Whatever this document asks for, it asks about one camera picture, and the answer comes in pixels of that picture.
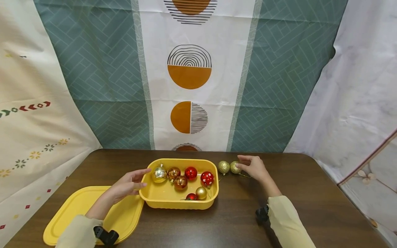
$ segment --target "curtain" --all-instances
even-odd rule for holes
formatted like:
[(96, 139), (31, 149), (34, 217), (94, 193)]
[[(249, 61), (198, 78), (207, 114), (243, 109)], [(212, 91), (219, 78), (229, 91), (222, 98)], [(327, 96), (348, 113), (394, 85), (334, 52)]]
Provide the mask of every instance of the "curtain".
[(105, 148), (282, 152), (347, 0), (34, 2)]
[(100, 144), (33, 1), (0, 1), (0, 247)]
[(285, 152), (313, 157), (397, 247), (397, 2), (349, 0)]

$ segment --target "orange semicircle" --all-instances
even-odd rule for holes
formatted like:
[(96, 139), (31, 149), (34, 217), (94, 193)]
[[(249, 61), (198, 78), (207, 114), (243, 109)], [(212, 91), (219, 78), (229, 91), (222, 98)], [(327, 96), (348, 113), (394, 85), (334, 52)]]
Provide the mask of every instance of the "orange semicircle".
[(191, 102), (180, 102), (171, 111), (171, 123), (181, 133), (190, 133)]
[(168, 65), (168, 73), (180, 87), (194, 90), (203, 86), (211, 75), (211, 68)]
[(185, 15), (197, 15), (207, 8), (210, 0), (172, 0), (172, 2)]

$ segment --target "shiny ornament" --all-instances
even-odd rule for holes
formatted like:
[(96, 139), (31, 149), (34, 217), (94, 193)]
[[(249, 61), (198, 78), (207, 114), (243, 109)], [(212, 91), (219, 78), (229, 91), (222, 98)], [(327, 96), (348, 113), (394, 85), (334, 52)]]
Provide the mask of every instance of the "shiny ornament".
[(234, 174), (240, 174), (241, 169), (236, 167), (237, 161), (233, 161), (230, 163), (230, 171)]
[(196, 189), (196, 196), (198, 200), (205, 200), (207, 198), (207, 190), (204, 187), (198, 187)]
[(197, 196), (195, 193), (190, 193), (186, 196), (186, 200), (195, 201), (197, 200)]
[(175, 190), (182, 191), (187, 186), (187, 178), (185, 176), (178, 176), (174, 181)]
[(172, 167), (168, 170), (168, 179), (170, 180), (171, 184), (174, 183), (175, 178), (181, 175), (181, 170), (177, 167)]
[(189, 181), (193, 181), (196, 179), (197, 177), (197, 170), (194, 167), (188, 167), (185, 170), (185, 177), (189, 180)]
[(162, 183), (167, 180), (167, 171), (164, 168), (163, 164), (160, 164), (159, 167), (156, 167), (152, 172), (152, 179), (155, 183)]
[(218, 171), (219, 171), (220, 173), (222, 173), (223, 175), (226, 175), (226, 173), (228, 173), (229, 170), (230, 170), (230, 165), (229, 165), (228, 162), (226, 162), (226, 161), (221, 161), (221, 162), (219, 162), (219, 164), (218, 164)]
[(214, 183), (214, 174), (204, 171), (200, 177), (201, 183), (209, 188)]

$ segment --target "red ornament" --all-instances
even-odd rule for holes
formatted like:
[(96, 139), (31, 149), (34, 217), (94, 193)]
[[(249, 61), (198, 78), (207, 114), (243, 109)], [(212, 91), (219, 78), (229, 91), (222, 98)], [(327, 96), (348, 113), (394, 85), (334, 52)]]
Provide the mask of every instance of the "red ornament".
[(190, 194), (188, 194), (188, 195), (186, 196), (186, 200), (195, 201), (195, 200), (197, 200), (197, 196), (196, 196), (195, 193), (190, 193)]
[(185, 177), (189, 181), (193, 181), (197, 177), (197, 170), (194, 167), (188, 167), (185, 170)]
[(214, 183), (214, 174), (204, 171), (200, 177), (201, 183), (209, 188)]

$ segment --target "plastic tray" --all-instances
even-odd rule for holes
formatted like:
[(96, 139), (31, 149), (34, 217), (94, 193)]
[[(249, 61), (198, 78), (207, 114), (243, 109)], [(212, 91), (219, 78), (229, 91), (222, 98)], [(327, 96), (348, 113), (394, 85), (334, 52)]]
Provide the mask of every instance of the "plastic tray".
[[(86, 214), (99, 196), (110, 186), (91, 186), (74, 192), (58, 210), (44, 230), (43, 240), (49, 246), (55, 246), (58, 238), (79, 214)], [(127, 239), (135, 230), (141, 211), (143, 200), (140, 196), (127, 196), (115, 204), (106, 216), (103, 226), (105, 230), (115, 230), (119, 234), (116, 244)]]
[[(148, 168), (154, 169), (160, 164), (163, 164), (165, 169), (171, 167), (178, 167), (181, 170), (181, 175), (189, 166), (197, 169), (198, 175), (194, 181), (188, 181), (187, 189), (184, 191), (176, 191), (169, 180), (162, 183), (154, 183), (150, 174), (143, 176), (142, 182), (148, 185), (139, 191), (140, 196), (146, 201), (151, 208), (170, 208), (170, 209), (196, 209), (204, 210), (212, 206), (215, 198), (218, 196), (218, 171), (214, 163), (208, 160), (194, 160), (194, 159), (176, 159), (176, 158), (162, 158), (153, 161)], [(204, 171), (209, 171), (214, 174), (214, 183), (207, 189), (208, 194), (206, 200), (203, 201), (184, 201), (188, 193), (195, 193), (196, 189), (201, 186), (200, 176)]]

